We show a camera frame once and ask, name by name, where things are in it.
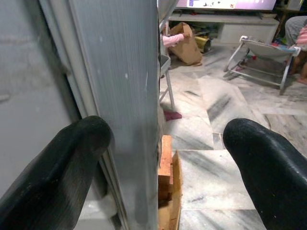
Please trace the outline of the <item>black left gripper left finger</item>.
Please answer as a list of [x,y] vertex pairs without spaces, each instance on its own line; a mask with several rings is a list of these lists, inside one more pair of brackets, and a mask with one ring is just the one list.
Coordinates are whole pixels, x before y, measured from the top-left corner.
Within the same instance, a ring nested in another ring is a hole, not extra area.
[[1,229],[74,229],[111,137],[109,125],[98,116],[59,131],[2,196]]

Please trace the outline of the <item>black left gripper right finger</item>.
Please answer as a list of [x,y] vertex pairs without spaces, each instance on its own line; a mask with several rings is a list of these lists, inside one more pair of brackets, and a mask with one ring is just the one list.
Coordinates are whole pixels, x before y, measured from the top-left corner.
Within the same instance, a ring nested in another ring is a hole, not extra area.
[[225,126],[223,142],[268,230],[307,228],[307,160],[282,135],[246,118]]

